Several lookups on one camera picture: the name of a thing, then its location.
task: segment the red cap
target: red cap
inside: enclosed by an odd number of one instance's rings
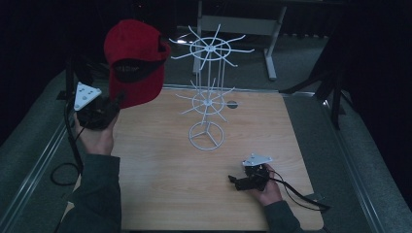
[[[107,34],[104,52],[110,65],[110,98],[124,94],[122,109],[157,97],[170,47],[160,41],[155,28],[135,19],[122,20]]]

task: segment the table surface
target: table surface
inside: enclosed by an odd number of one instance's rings
[[[189,89],[163,89],[152,102],[124,109],[115,128],[124,230],[267,230],[258,202],[237,191],[228,175],[244,178],[251,153],[303,195],[313,193],[283,97],[275,92],[231,91],[221,116],[208,116],[224,132],[215,150],[200,150],[189,130],[203,115],[192,108]],[[206,138],[198,143],[208,142]],[[319,212],[297,206],[281,187],[303,229],[324,225]]]

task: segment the sleeve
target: sleeve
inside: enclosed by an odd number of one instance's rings
[[[59,233],[120,232],[120,159],[88,154],[80,186],[73,192],[70,210],[60,223]]]
[[[303,232],[300,222],[293,215],[286,201],[275,202],[264,207],[264,213],[271,233]]]

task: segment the white 3d printed part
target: white 3d printed part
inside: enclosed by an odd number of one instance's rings
[[[102,93],[99,88],[94,88],[78,82],[75,100],[75,111],[79,111]]]
[[[242,162],[242,164],[243,166],[257,166],[271,161],[273,161],[272,157],[252,153],[247,160]]]

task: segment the hand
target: hand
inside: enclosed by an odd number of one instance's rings
[[[101,154],[101,155],[111,155],[113,146],[115,145],[115,140],[113,138],[113,128],[115,127],[116,121],[118,120],[117,115],[112,122],[103,130],[91,130],[83,129],[80,126],[77,115],[74,114],[76,132],[82,140],[87,153]]]
[[[274,169],[269,164],[264,164],[269,171],[274,171]],[[274,172],[269,173],[270,178],[275,177]],[[267,206],[275,202],[282,201],[282,194],[279,185],[272,180],[269,180],[266,184],[264,191],[259,191],[257,189],[248,190],[249,193],[254,196],[262,206]]]

